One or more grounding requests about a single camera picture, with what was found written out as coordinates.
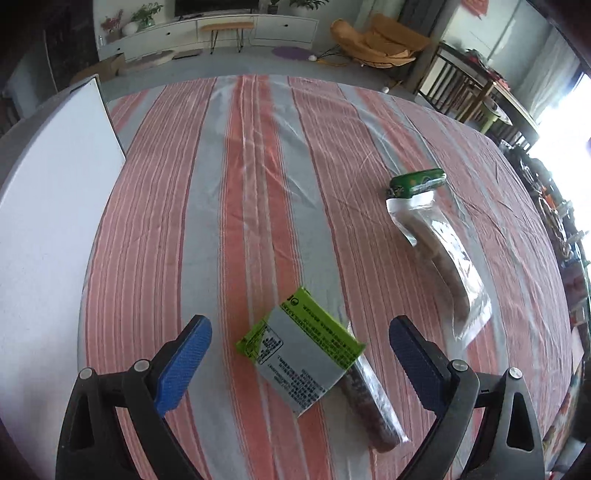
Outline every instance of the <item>clear plastic bag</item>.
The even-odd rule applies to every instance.
[[[339,386],[361,420],[373,448],[384,453],[408,442],[396,412],[365,355],[361,355],[347,370],[339,380]]]
[[[491,299],[456,232],[435,204],[434,191],[386,200],[394,224],[432,273],[436,291],[448,290],[452,332],[465,348],[492,316]]]

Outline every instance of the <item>cardboard box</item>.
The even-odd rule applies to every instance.
[[[97,74],[101,83],[104,83],[114,79],[119,70],[122,69],[125,69],[125,54],[119,53],[79,71],[70,81],[70,85],[74,85],[87,77],[92,77],[94,74]]]
[[[300,287],[236,347],[299,416],[338,382],[365,345]]]

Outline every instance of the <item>metal screw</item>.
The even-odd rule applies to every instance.
[[[452,367],[458,372],[465,372],[468,370],[468,364],[464,360],[452,360]]]
[[[91,368],[83,368],[82,370],[80,370],[80,374],[79,377],[81,380],[86,380],[90,377],[92,377],[92,369]]]
[[[134,370],[136,372],[145,372],[148,368],[150,368],[150,362],[147,360],[138,360],[134,364]]]
[[[523,377],[523,373],[517,367],[511,367],[509,369],[509,375],[515,378],[516,380],[519,380],[521,377]]]

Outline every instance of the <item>vase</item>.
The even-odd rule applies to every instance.
[[[156,24],[153,18],[146,18],[142,20],[139,24],[139,29],[143,30],[144,28],[153,27]]]
[[[312,10],[308,7],[291,7],[291,14],[294,17],[307,18],[311,15]]]
[[[123,35],[129,37],[130,35],[136,33],[138,30],[139,25],[137,22],[129,22],[126,26],[123,27],[121,31],[123,32]]]

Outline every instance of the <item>striped tablecloth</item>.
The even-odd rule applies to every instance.
[[[90,259],[80,367],[151,358],[196,313],[213,342],[167,420],[206,479],[390,479],[428,432],[388,343],[408,315],[475,371],[524,372],[542,433],[569,385],[570,332],[541,221],[487,138],[413,103],[282,76],[200,79],[109,105],[127,162]],[[398,173],[442,167],[437,203],[475,261],[493,317],[465,350],[446,333],[421,264],[384,201]],[[295,419],[235,343],[304,284],[367,343],[409,444],[368,448],[338,390]],[[125,412],[144,478],[150,467]],[[452,475],[466,460],[475,418]]]

